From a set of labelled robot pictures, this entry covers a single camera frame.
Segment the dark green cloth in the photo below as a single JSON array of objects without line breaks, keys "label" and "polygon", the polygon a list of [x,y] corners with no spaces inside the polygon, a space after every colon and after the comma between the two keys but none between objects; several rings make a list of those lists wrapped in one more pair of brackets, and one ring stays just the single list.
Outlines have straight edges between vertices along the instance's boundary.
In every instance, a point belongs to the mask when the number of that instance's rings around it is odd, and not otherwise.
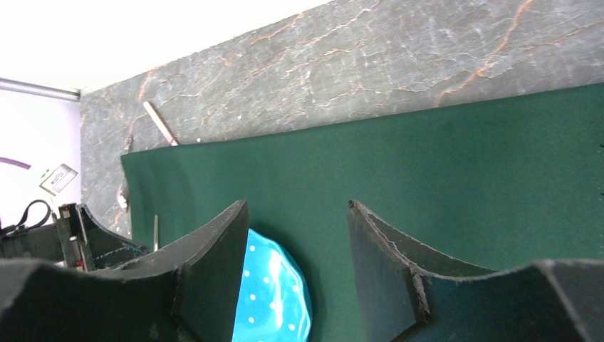
[{"label": "dark green cloth", "polygon": [[490,269],[603,258],[603,85],[122,157],[133,236],[179,239],[246,200],[309,285],[312,341],[363,341],[346,222],[358,200]]}]

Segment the blue polka dot plate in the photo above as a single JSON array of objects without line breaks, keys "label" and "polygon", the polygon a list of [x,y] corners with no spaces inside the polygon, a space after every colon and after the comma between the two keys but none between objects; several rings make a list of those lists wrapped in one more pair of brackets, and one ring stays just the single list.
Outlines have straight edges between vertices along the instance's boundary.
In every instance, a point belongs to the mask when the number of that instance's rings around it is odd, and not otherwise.
[{"label": "blue polka dot plate", "polygon": [[308,341],[313,309],[294,258],[250,229],[236,306],[233,341]]}]

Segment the silver fork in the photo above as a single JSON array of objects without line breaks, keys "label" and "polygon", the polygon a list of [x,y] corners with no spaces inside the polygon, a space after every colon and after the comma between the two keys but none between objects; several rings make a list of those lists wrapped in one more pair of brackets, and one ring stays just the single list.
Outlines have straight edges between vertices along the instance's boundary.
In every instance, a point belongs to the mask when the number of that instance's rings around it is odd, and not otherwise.
[{"label": "silver fork", "polygon": [[154,215],[153,220],[153,252],[159,249],[159,217]]}]

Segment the black handled knife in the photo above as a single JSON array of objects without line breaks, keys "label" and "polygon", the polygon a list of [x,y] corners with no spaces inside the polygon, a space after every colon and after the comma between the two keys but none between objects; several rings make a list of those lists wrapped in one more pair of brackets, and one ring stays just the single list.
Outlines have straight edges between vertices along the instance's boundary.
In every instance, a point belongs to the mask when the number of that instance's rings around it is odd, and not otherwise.
[{"label": "black handled knife", "polygon": [[167,127],[164,120],[160,117],[153,105],[148,101],[145,101],[142,105],[168,144],[171,146],[178,146],[179,143],[177,142],[176,138],[171,133],[170,129]]}]

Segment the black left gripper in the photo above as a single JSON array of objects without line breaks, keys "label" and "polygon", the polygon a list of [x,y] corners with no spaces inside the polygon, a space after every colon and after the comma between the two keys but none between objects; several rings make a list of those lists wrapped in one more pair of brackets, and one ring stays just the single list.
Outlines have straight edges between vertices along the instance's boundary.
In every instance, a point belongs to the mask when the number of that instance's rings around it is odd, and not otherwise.
[{"label": "black left gripper", "polygon": [[[64,205],[56,214],[44,202],[43,218],[28,225],[29,203],[20,220],[1,227],[2,259],[42,259],[77,271],[118,269],[149,253],[149,249],[106,229],[85,204]],[[73,225],[75,208],[78,225]]]}]

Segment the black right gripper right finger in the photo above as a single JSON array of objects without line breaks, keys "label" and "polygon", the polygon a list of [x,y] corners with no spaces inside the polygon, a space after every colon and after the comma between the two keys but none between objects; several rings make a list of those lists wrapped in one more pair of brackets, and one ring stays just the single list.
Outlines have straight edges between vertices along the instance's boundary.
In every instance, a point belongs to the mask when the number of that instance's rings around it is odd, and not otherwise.
[{"label": "black right gripper right finger", "polygon": [[348,204],[368,341],[601,341],[603,263],[543,259],[494,271],[444,254]]}]

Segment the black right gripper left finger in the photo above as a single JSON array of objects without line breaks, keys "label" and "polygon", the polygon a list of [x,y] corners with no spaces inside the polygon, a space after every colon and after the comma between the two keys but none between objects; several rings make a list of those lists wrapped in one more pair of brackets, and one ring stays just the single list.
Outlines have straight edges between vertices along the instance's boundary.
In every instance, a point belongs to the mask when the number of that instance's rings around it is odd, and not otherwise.
[{"label": "black right gripper left finger", "polygon": [[118,269],[1,258],[3,341],[230,341],[247,203]]}]

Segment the silver spoon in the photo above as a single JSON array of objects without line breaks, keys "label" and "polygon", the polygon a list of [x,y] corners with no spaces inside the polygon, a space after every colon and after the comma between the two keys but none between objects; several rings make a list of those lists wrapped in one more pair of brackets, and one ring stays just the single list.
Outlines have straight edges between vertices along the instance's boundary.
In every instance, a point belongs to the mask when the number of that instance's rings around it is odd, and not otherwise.
[{"label": "silver spoon", "polygon": [[[133,136],[128,135],[125,139],[125,146],[123,149],[123,154],[126,155],[132,151],[133,144]],[[120,185],[117,190],[116,200],[119,208],[124,212],[128,211],[128,200],[129,200],[129,189],[127,185],[127,180],[125,177],[125,172],[122,171],[122,179],[120,181]]]}]

